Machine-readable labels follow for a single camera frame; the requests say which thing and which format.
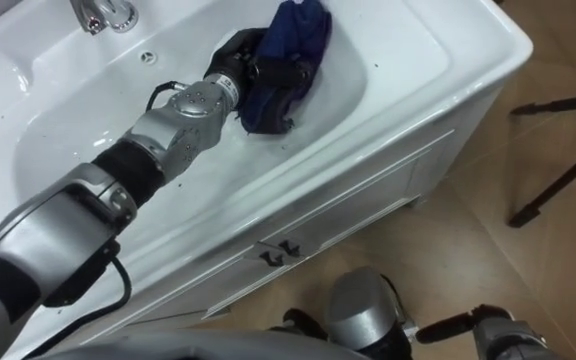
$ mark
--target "black cable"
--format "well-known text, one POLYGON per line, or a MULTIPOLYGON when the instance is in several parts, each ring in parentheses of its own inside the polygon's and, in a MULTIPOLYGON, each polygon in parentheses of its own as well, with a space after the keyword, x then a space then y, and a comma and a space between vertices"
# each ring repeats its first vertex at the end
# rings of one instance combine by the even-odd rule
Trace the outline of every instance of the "black cable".
POLYGON ((166 91, 166 90, 174 90, 176 85, 180 85, 181 83, 178 83, 176 81, 168 81, 167 83, 163 83, 159 86, 157 86, 155 88, 155 90, 152 92, 152 95, 150 95, 150 99, 148 100, 148 105, 146 105, 146 111, 152 110, 152 106, 155 103, 155 100, 157 99, 157 96, 159 96, 159 94, 161 94, 162 92, 166 91))
POLYGON ((59 331, 58 333, 53 335, 50 339, 46 340, 38 348, 31 351, 28 355, 26 355, 23 358, 23 360, 36 358, 38 356, 45 354, 50 349, 52 349, 57 344, 62 342, 64 339, 66 339, 68 336, 72 335, 75 331, 79 330, 79 328, 81 328, 82 326, 84 326, 84 325, 86 325, 92 321, 95 321, 95 320, 97 320, 103 316, 106 316, 106 315, 112 313, 113 311, 119 310, 124 305, 126 305, 126 303, 128 303, 128 300, 130 300, 130 296, 132 295, 132 284, 130 282, 130 275, 128 275, 126 268, 124 268, 124 266, 121 264, 119 259, 112 258, 110 261, 112 262, 112 264, 117 269, 117 272, 119 273, 119 276, 121 276, 121 280, 124 284, 124 294, 121 297, 121 299, 119 299, 119 301, 117 301, 113 304, 110 304, 110 305, 103 307, 99 310, 95 310, 95 311, 93 311, 89 314, 86 314, 86 315, 80 317, 79 319, 73 321, 72 323, 70 323, 70 325, 66 326, 61 331, 59 331))

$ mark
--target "tiled floor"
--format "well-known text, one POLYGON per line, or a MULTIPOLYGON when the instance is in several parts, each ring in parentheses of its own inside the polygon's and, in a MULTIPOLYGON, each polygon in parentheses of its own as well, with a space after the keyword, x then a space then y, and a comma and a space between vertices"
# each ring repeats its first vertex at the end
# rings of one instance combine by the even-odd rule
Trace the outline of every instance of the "tiled floor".
MULTIPOLYGON (((531 36, 535 55, 508 83, 430 201, 388 216, 204 326, 267 328, 293 306, 320 318, 334 279, 370 264, 394 280, 420 325, 495 303, 576 359, 576 182, 525 228, 505 225, 511 211, 576 161, 576 112, 507 116, 526 102, 576 96, 576 0, 508 0, 504 9, 531 36)), ((415 345, 415 355, 475 358, 468 335, 415 345)))

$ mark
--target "cabinet door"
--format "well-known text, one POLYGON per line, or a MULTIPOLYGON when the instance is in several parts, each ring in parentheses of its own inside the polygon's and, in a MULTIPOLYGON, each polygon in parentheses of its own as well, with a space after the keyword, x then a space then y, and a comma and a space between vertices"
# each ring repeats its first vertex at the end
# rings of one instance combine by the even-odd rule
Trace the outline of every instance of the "cabinet door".
POLYGON ((414 189, 428 181, 427 169, 435 164, 449 138, 450 134, 386 168, 264 242, 299 244, 302 254, 308 256, 346 238, 419 195, 414 189))
POLYGON ((186 315, 194 315, 195 318, 199 319, 210 316, 234 300, 225 305, 220 305, 220 303, 233 297, 237 298, 237 294, 240 292, 247 294, 255 289, 255 284, 260 280, 298 261, 298 258, 287 256, 281 249, 266 244, 255 244, 234 257, 215 275, 159 306, 132 324, 186 315), (277 264, 268 264, 264 259, 266 255, 277 264))

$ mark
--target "sink drain hole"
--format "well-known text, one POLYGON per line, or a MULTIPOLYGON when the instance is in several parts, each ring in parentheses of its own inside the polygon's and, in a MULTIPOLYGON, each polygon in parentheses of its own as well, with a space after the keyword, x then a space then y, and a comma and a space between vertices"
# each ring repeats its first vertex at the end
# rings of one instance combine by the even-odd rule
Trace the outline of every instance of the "sink drain hole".
POLYGON ((144 51, 139 55, 139 59, 146 65, 152 65, 157 62, 157 54, 152 51, 144 51))

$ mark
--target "white vanity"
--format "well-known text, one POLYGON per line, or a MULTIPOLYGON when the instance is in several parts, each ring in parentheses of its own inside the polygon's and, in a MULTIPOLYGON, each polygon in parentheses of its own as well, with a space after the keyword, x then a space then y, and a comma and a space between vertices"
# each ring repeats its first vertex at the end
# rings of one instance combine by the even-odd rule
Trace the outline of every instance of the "white vanity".
MULTIPOLYGON (((227 33, 267 26, 278 2, 136 0, 135 28, 95 37, 81 31, 67 0, 28 0, 6 13, 0 221, 112 144, 156 85, 199 79, 227 33)), ((492 0, 326 4, 333 36, 293 114, 296 128, 248 135, 231 116, 220 144, 160 190, 119 238, 130 303, 66 344, 206 319, 430 193, 532 51, 492 0)), ((109 268, 75 305, 38 311, 9 358, 121 293, 109 268)))

